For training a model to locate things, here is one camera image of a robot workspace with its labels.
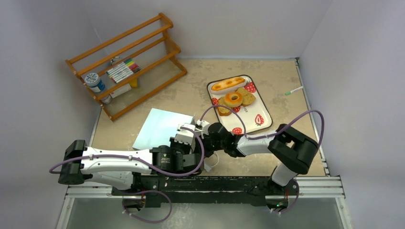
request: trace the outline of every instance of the strawberry print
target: strawberry print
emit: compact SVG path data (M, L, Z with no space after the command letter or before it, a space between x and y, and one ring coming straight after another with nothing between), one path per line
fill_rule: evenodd
M236 135L241 135L242 134L242 128L240 127L235 127L232 132Z
M262 125L263 123L265 123L265 120L260 114L257 114L255 118L255 123L256 125Z
M249 82L245 85L245 89L250 91L251 93L256 92L256 87L253 82Z
M218 99L217 98L212 98L211 99L213 105L218 105Z
M240 106L233 107L232 110L238 113L240 111Z

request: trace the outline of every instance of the can lid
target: can lid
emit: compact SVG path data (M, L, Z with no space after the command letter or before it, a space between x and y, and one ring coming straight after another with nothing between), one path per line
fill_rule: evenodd
M85 82L89 87L93 87L100 82L100 77L97 73L89 73L85 76Z

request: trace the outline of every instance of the bread roll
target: bread roll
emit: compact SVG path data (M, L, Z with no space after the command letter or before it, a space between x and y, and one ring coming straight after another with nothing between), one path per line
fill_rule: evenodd
M216 82L210 89L212 94L226 94L234 92L239 87L246 85L246 80L240 76Z

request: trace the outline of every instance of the black metal base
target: black metal base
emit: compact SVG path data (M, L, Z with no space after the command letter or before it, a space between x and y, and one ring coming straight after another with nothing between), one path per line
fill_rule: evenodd
M285 187L268 185L270 177L160 177L141 176L145 190L158 190L169 196L172 203L217 203L250 204L276 208L282 199L267 199L265 196L284 196L286 189L290 195L296 195L291 180ZM139 189L118 190L113 188L113 196L132 196ZM157 193L147 193L145 207L159 208L167 199Z

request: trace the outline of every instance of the cable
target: cable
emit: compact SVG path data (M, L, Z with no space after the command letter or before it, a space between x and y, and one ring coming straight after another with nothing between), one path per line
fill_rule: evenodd
M288 188L286 188L286 193L284 195L283 201L286 200L286 199L288 200Z
M201 173L203 173L202 171L200 171L200 172L196 172L196 173L193 173L193 174L191 174L191 175L189 175L189 176L191 176L191 177L195 177L195 176L198 176L199 174L201 174Z
M216 156L216 158L217 158L217 161L216 161L215 165L211 166L211 168L215 167L215 166L219 163L219 156L218 156L218 154L217 154L216 152L214 152L214 154L215 154L215 156Z
M245 135L246 138L249 139L249 140L257 140L257 139L269 138L269 137L272 137L272 136L279 135L279 134L281 134L282 132L284 132L287 128L289 128L291 125L293 125L296 121L298 121L300 118L302 118L303 116L305 116L306 114L309 114L309 113L311 113L311 112L316 112L316 113L319 114L319 116L320 116L320 118L321 118L321 123L322 123L322 124L321 124L321 132L320 132L318 147L320 147L320 144L322 143L323 131L324 131L324 118L323 118L322 113L321 113L320 111L318 111L318 110L308 110L308 111L306 111L306 112L300 114L298 117L296 117L295 119L293 119L289 124L287 124L285 127L283 127L281 130L279 130L279 131L276 132L276 133L273 133L273 134L270 134L270 135L258 136L258 137L249 137L249 136L247 136L247 134L246 134L246 126L245 126L245 124L244 124L242 118L241 118L234 110L230 109L229 107L226 107L226 106L223 106L223 105L212 105L212 106L210 106L207 110L204 111L204 113L202 114L200 120L202 121L202 119L204 118L205 114L206 114L211 108L214 108L214 107L224 107L224 108L230 110L232 113L234 113L234 114L236 115L236 117L239 119L239 121L241 122L242 126L243 126L244 135ZM180 127L180 128L192 132L193 135L195 136L195 138L198 140L200 146L201 146L201 160L200 160L199 164L197 165L197 167L196 167L194 170L192 170L192 171L190 171L190 172L187 172L187 173L182 173L182 174L170 173L170 172L163 171L163 170L161 170L161 169L155 167L155 166L152 165L152 164L149 164L148 162L146 162L146 161L144 161L144 160L142 160L142 159L140 159L140 158L134 157L134 158L132 158L132 159L135 160L135 161L139 161L139 162L141 162L141 163L143 163L143 164L149 166L150 168L154 169L155 171L160 172L160 173L162 173L162 174L164 174L164 175L167 175L167 176L172 176L172 177L185 177L185 176L188 176L188 175L192 175L193 173L195 173L195 172L201 167L201 165L202 165L203 162L204 162L204 156L205 156L205 154L204 154L204 153L205 153L205 151L204 151L204 145L203 145L202 140L200 139L200 137L197 135L197 133L196 133L195 131L193 131L193 130L191 130L191 129L189 129L189 128L183 127L183 126ZM93 155L93 157L115 157L115 158L123 158L123 159L127 159L127 158L128 158L128 156L124 156L124 155L114 155L114 154ZM79 156L79 157L75 157L75 158L71 158L71 159L62 161L62 162L60 162L60 163L54 165L52 168L50 168L50 169L49 169L49 173L51 173L51 174L60 174L60 171L54 171L57 167L59 167L59 166L61 166L61 165L64 165L64 164L67 164L67 163L70 163L70 162L73 162L73 161L84 160L84 159L90 159L90 156ZM296 185L297 185L297 192L298 192L298 194L297 194L297 196L296 196L294 202L291 204L291 206L290 206L289 208L287 208L286 210L280 212L280 214L289 211L289 210L296 204L296 202L297 202L297 200L298 200L299 186L298 186L298 182L297 182L296 180L295 180L295 183L296 183ZM172 203L171 203L171 200L169 199L169 197L168 197L166 194L164 194L163 192L157 191L157 190L142 191L142 192L134 193L134 195L143 194L143 193L149 193L149 192L156 192L156 193L159 193L159 194L163 195L163 196L169 201L169 203L170 203L170 211L169 211L168 215L167 215L165 218L160 219L160 220L157 220L157 221L152 221L152 220L143 219L143 218L137 217L137 216L132 215L131 213L129 213L129 212L126 210L125 206L123 205L124 212L126 212L127 214L129 214L129 215L132 216L133 218L139 219L139 220L144 221L144 222L148 222L148 223L160 223L160 222L163 222L163 221L166 220L166 219L170 216L170 214L171 214L171 211L172 211Z
M227 106L224 106L224 105L212 105L212 106L208 107L208 109L205 110L204 113L201 115L200 121L202 121L203 118L204 118L204 116L205 116L205 114L207 114L207 112L208 112L211 108L214 108L214 107L224 107L224 108L227 108L228 110L230 110L232 113L234 113L234 114L236 115L236 117L240 120L240 122L241 122L241 124L242 124L242 126L243 126L243 130L244 130L244 133L243 133L243 134L246 136L246 138L247 138L248 140L258 140L258 139L263 139L263 138L269 138L269 137L277 136L277 135L283 133L283 132L284 132L286 129L288 129L289 127L291 127L296 121L298 121L299 119L301 119L303 116L305 116L305 115L307 115L307 114L309 114L309 113L318 113L319 116L320 116L320 120L321 120L321 127L320 127L320 136L319 136L319 141L318 141L318 148L320 147L320 145L321 145L321 143L322 143L323 131L324 131L324 129L325 129L325 120L324 120L324 118L323 118L323 114L322 114L320 111L318 111L318 110L307 110L307 111L303 112L302 114L300 114L300 115L298 115L296 118L294 118L290 123L288 123L288 124L287 124L285 127L283 127L281 130L279 130L279 131L277 131L277 132L275 132L275 133L272 133L272 134L269 134L269 135L257 136L257 137L249 137L249 136L247 135L247 133L246 133L246 126L245 126L245 124L244 124L242 118L241 118L234 110L232 110L231 108L229 108L229 107L227 107Z
M278 212L279 214L284 214L284 213L290 211L290 210L292 209L292 207L297 203L298 196L299 196L299 185L298 185L297 180L294 179L294 182L295 182L295 185L297 186L297 196L295 197L295 199L294 199L294 201L292 202L292 204L291 204L287 209L285 209L284 211L279 211L279 212Z
M214 108L214 107L223 107L223 108L226 108L226 109L230 110L232 113L234 113L234 114L236 115L236 117L239 119L239 121L242 123L242 126L243 126L243 134L246 136L246 126L245 126L245 123L243 122L242 118L241 118L241 117L238 115L238 113L236 113L234 110L232 110L231 108L229 108L229 107L227 107L227 106L224 106L224 105L212 105L212 106L208 107L208 108L204 111L204 113L201 115L200 121L202 121L203 118L204 118L204 116L205 116L205 114L207 114L207 112L208 112L209 110L211 110L211 108Z
M132 194L134 196L137 196L139 194L150 193L150 192L155 192L155 193L161 194L162 196L164 196L169 201L170 210L169 210L169 213L166 215L166 217L164 217L162 219L159 219L159 220L149 220L149 219L144 219L144 218L141 218L139 216L133 215L132 213L128 212L127 208L125 207L124 200L122 200L122 208L124 210L122 212L122 214L127 213L129 216L131 216L131 217L133 217L135 219L139 219L140 221L143 221L143 222L146 222L146 223L161 223L161 222L165 221L170 216L171 210L173 208L173 204L171 203L170 198L166 194L164 194L161 191L157 191L157 190L146 190L146 191L141 191L141 192L136 192L136 193L128 193L128 194Z
M201 160L200 160L199 164L197 165L197 167L196 167L195 169L193 169L192 171L187 172L187 173L180 173L180 174L177 174L177 173L170 173L170 172L163 171L163 170L161 170L160 168L158 168L158 167L156 167L156 166L154 166L154 165L152 165L152 164L149 164L148 162L146 162L146 161L144 161L144 160L142 160L142 159L140 159L140 158L137 158L137 157L132 157L132 160L142 162L143 164L149 166L149 167L152 168L153 170L156 170L157 172L160 172L160 173L162 173L162 174L164 174L164 175L167 175L167 176L172 176L172 177L185 177L185 176L188 176L188 175L191 175L191 174L195 173L195 172L201 167L201 165L202 165L203 162L204 162L204 155L205 155L205 154L204 154L204 153L205 153L205 151L204 151L204 145L203 145L203 142L201 141L200 137L197 135L197 133L196 133L195 131L193 131L193 130L191 130L191 129L189 129L189 128L183 127L183 126L180 127L180 128L181 128L181 129L184 129L184 130L188 130L188 131L190 131L191 133L193 133L194 136L195 136L195 138L196 138L196 139L198 140L198 142L200 143L200 146L201 146ZM93 155L92 157L115 157L115 158L128 159L128 156L115 155L115 154L104 154L104 155L103 155L103 154L97 154L97 155ZM78 156L78 157L75 157L75 158L71 158L71 159L68 159L68 160L59 162L58 164L52 166L52 168L49 169L49 172L52 173L52 174L60 174L60 173L61 173L60 171L59 171L59 172L58 172L58 171L54 171L54 169L56 169L57 167L59 167L59 166L61 166L61 165L70 163L70 162L72 162L72 161L84 160L84 159L90 159L90 156Z

